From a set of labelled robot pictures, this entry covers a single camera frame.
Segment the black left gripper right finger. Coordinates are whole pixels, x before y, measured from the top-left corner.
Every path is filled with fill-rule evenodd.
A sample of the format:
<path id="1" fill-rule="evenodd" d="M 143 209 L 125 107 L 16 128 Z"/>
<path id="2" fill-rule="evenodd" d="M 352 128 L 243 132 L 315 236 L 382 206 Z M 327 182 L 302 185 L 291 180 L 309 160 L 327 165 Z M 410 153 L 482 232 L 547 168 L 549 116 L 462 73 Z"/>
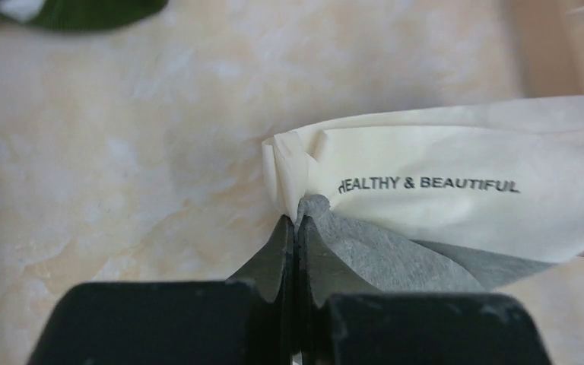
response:
<path id="1" fill-rule="evenodd" d="M 324 244 L 297 232 L 304 364 L 549 364 L 524 306 L 505 294 L 382 292 Z"/>

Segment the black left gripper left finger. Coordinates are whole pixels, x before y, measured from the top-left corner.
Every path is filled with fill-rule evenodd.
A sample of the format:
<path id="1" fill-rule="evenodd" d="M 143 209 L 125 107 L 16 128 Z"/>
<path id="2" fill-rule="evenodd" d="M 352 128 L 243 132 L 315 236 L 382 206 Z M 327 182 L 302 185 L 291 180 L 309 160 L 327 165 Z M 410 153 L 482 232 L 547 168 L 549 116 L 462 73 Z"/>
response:
<path id="1" fill-rule="evenodd" d="M 84 282 L 56 304 L 31 364 L 289 364 L 294 226 L 222 281 Z"/>

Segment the grey underwear white waistband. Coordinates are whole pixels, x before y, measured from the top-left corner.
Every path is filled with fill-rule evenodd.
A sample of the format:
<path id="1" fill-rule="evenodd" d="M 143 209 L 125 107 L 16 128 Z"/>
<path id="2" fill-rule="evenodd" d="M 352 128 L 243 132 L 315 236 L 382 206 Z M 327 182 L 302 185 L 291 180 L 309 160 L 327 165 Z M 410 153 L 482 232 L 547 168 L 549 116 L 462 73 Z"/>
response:
<path id="1" fill-rule="evenodd" d="M 492 290 L 584 253 L 584 96 L 332 119 L 262 156 L 277 208 L 382 290 Z"/>

